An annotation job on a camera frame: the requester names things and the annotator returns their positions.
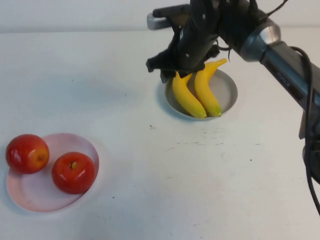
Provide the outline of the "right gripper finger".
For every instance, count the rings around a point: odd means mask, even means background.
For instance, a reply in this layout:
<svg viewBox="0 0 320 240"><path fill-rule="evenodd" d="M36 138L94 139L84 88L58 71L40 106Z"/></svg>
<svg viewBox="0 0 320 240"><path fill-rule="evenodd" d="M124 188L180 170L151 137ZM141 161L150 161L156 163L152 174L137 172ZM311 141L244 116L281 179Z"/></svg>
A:
<svg viewBox="0 0 320 240"><path fill-rule="evenodd" d="M179 70L179 76L180 77L186 77L189 74L197 73L199 71L202 71L205 68L205 63L201 62L195 67L186 68L186 69L180 69Z"/></svg>
<svg viewBox="0 0 320 240"><path fill-rule="evenodd" d="M171 51L166 49L154 57L148 58L146 67L149 73L160 70L162 83L167 83L176 76L175 66L171 59Z"/></svg>

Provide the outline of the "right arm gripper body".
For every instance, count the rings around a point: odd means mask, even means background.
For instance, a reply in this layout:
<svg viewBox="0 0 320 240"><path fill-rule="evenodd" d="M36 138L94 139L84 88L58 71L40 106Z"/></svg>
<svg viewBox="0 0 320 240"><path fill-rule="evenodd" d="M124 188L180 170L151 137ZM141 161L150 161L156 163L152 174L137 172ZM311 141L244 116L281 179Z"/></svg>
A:
<svg viewBox="0 0 320 240"><path fill-rule="evenodd" d="M174 48L177 71L198 71L204 67L206 55L218 37L219 4L218 0L190 1L190 18Z"/></svg>

